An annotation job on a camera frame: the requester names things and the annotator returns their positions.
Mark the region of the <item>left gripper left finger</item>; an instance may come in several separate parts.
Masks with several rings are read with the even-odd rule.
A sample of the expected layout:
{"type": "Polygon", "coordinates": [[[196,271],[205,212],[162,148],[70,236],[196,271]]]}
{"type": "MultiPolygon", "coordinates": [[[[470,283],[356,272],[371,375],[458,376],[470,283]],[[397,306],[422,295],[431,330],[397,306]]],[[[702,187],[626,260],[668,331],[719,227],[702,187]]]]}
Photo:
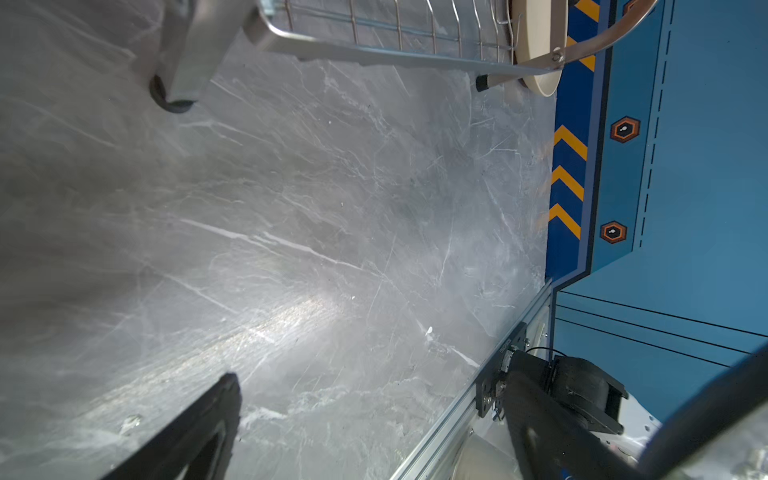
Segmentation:
{"type": "Polygon", "coordinates": [[[241,389],[234,373],[210,389],[106,479],[222,479],[237,436],[241,389]]]}

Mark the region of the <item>steel two-tier dish rack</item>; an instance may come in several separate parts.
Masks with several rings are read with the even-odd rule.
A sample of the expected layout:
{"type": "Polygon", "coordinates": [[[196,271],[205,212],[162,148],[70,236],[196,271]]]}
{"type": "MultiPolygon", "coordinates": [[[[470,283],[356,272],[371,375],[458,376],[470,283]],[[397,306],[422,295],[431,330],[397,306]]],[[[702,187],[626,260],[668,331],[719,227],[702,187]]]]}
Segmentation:
{"type": "Polygon", "coordinates": [[[462,71],[484,91],[522,81],[541,96],[562,70],[610,48],[654,9],[633,1],[617,21],[581,41],[568,36],[569,14],[597,19],[593,1],[567,1],[566,46],[515,62],[509,1],[169,1],[149,83],[164,110],[187,112],[200,99],[238,35],[260,52],[301,61],[462,71]]]}

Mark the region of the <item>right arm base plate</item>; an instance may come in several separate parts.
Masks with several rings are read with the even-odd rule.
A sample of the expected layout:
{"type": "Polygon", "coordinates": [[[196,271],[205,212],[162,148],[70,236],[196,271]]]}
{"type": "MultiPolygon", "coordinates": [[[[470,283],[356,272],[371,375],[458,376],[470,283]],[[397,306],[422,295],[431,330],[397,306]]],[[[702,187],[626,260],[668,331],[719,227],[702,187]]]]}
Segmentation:
{"type": "Polygon", "coordinates": [[[495,403],[501,398],[506,375],[512,356],[527,345],[526,322],[518,323],[511,333],[501,342],[489,360],[480,369],[475,380],[475,408],[480,418],[484,418],[495,409],[495,403]]]}

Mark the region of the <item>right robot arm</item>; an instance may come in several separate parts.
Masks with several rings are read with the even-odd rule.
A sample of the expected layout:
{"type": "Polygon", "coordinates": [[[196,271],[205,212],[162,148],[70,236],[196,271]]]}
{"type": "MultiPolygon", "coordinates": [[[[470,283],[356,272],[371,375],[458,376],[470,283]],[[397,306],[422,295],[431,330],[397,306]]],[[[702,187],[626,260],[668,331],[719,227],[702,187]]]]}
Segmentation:
{"type": "Polygon", "coordinates": [[[545,360],[536,355],[538,350],[515,352],[508,371],[523,373],[610,451],[637,462],[661,422],[590,361],[559,353],[545,360]]]}

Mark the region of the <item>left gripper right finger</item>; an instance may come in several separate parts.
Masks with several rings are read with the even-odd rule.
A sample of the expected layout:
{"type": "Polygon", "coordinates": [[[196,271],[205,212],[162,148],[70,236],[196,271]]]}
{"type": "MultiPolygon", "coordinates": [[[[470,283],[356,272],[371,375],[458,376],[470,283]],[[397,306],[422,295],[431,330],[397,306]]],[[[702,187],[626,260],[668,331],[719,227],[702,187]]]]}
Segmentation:
{"type": "Polygon", "coordinates": [[[524,479],[640,479],[525,373],[506,376],[507,428],[524,479]]]}

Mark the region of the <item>plain cream plate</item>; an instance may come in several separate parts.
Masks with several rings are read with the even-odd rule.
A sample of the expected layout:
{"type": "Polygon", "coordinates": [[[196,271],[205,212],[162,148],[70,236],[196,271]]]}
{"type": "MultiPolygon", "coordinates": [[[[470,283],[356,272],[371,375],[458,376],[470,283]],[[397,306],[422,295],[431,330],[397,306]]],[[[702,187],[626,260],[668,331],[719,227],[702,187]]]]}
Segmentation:
{"type": "Polygon", "coordinates": [[[512,0],[508,4],[517,64],[566,46],[566,0],[512,0]]]}

